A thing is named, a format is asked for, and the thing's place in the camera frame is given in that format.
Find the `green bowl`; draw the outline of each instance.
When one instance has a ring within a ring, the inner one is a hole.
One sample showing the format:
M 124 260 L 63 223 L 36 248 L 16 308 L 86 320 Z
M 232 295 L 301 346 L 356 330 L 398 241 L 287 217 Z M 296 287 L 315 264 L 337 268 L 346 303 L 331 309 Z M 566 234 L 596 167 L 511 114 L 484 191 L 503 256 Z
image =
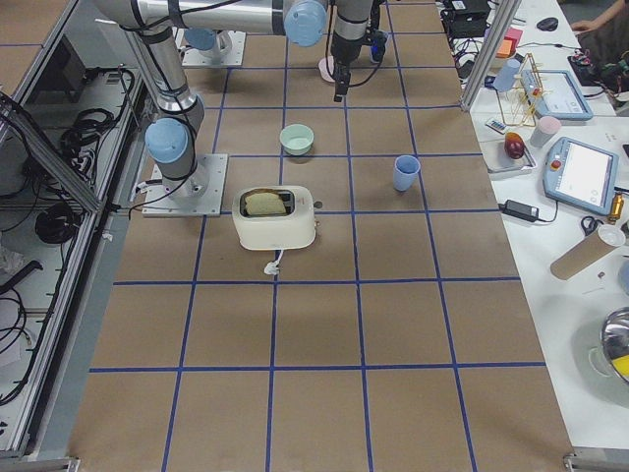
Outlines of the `green bowl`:
M 306 125 L 289 125 L 279 134 L 279 141 L 291 155 L 303 155 L 311 149 L 315 133 Z

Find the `computer mouse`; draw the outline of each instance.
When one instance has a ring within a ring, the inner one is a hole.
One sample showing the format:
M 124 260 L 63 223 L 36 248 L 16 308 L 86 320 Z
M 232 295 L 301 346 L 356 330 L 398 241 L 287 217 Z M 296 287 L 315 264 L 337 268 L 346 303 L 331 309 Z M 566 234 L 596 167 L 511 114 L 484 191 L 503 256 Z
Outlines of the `computer mouse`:
M 557 29 L 557 25 L 559 25 L 559 20 L 555 17 L 544 18 L 536 24 L 538 30 L 542 31 L 555 31 Z

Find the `person's arm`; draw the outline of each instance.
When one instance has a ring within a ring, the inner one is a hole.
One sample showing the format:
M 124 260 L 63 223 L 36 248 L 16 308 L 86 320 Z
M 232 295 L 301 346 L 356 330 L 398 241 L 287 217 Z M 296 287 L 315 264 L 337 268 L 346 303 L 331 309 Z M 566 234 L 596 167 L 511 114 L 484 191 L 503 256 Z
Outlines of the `person's arm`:
M 570 28 L 573 31 L 589 31 L 602 27 L 605 23 L 615 17 L 625 6 L 625 0 L 616 0 L 607 10 L 602 12 L 593 20 L 582 20 L 573 23 Z

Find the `cardboard tube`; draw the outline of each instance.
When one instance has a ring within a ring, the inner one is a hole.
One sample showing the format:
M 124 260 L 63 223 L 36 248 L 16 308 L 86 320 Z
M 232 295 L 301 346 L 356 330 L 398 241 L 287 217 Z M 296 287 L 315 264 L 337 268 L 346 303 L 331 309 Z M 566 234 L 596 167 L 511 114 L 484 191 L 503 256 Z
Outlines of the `cardboard tube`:
M 566 254 L 550 265 L 550 272 L 561 280 L 567 280 L 604 255 L 625 244 L 624 233 L 611 224 L 602 224 Z

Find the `bread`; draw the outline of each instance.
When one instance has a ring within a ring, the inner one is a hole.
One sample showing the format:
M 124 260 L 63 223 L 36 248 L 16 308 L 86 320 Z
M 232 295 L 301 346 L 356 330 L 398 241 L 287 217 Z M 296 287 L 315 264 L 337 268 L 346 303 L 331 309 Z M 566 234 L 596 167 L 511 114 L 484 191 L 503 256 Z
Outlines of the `bread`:
M 244 195 L 245 211 L 249 216 L 286 214 L 286 207 L 277 192 L 270 189 L 258 189 Z

